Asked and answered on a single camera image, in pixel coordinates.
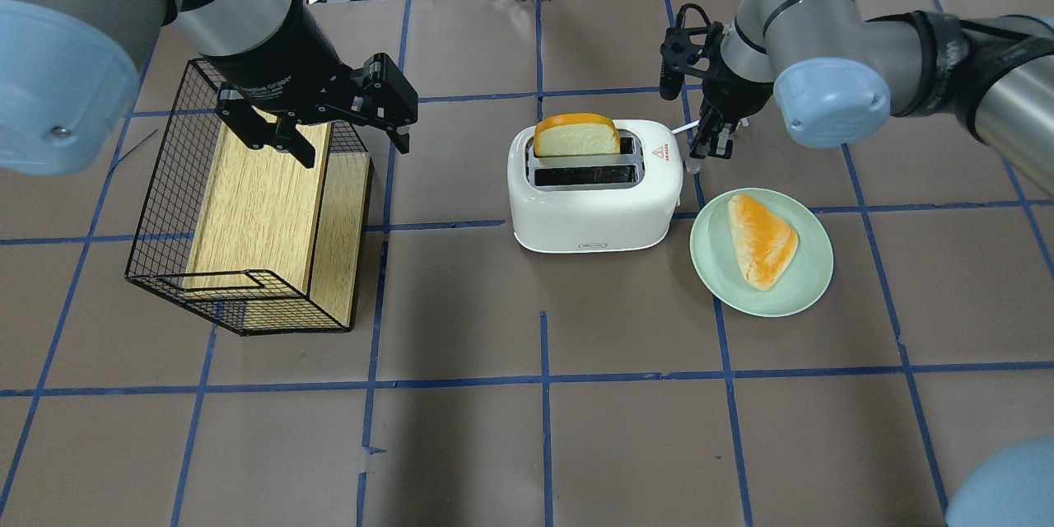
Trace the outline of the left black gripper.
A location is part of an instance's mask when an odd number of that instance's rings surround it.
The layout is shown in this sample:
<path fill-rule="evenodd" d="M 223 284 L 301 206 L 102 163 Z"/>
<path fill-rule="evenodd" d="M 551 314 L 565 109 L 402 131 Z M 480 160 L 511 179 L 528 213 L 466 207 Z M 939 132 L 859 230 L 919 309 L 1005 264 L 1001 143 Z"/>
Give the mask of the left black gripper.
<path fill-rule="evenodd" d="M 304 125 L 343 119 L 376 126 L 398 153 L 410 151 L 410 126 L 418 120 L 417 91 L 384 52 L 359 69 L 343 64 L 305 9 L 287 12 L 279 28 L 259 46 L 217 57 L 216 70 L 241 98 L 218 100 L 216 114 L 251 151 L 271 147 L 313 168 L 315 148 L 295 119 Z M 275 115 L 276 121 L 268 122 L 257 110 Z"/>

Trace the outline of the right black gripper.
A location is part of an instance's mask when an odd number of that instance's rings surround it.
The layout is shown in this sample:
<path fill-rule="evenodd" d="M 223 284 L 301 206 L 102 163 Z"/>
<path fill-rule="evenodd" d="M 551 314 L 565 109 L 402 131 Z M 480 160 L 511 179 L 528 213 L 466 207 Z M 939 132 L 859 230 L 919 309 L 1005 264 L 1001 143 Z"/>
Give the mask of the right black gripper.
<path fill-rule="evenodd" d="M 725 37 L 722 23 L 711 23 L 697 4 L 684 4 L 661 45 L 662 99 L 677 99 L 687 76 L 701 80 L 704 99 L 688 152 L 695 160 L 730 159 L 733 134 L 741 119 L 756 114 L 770 99 L 768 82 L 745 79 L 726 64 L 721 50 Z"/>

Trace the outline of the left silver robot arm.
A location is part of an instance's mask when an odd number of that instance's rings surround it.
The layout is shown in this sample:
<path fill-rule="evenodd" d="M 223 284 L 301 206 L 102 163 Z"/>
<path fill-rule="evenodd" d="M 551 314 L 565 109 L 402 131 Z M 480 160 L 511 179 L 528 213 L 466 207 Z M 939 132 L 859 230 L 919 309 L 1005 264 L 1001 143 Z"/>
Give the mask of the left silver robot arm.
<path fill-rule="evenodd" d="M 133 108 L 175 25 L 221 74 L 216 114 L 245 147 L 314 165 L 302 125 L 345 121 L 409 151 L 418 96 L 387 54 L 343 64 L 304 0 L 2 0 L 2 167 L 79 173 Z"/>

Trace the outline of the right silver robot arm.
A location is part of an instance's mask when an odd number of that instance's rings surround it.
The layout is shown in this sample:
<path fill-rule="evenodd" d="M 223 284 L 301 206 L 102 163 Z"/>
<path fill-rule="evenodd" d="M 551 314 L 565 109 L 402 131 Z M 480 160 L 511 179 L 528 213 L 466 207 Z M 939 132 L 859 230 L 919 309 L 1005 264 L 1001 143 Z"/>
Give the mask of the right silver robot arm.
<path fill-rule="evenodd" d="M 896 339 L 902 332 L 848 147 L 889 118 L 949 113 L 1006 160 L 1013 181 L 1052 190 L 1052 20 L 907 12 L 866 20 L 856 0 L 743 0 L 728 25 L 696 4 L 671 17 L 661 95 L 702 82 L 686 165 L 730 158 L 733 136 L 768 100 L 801 145 L 839 148 Z"/>

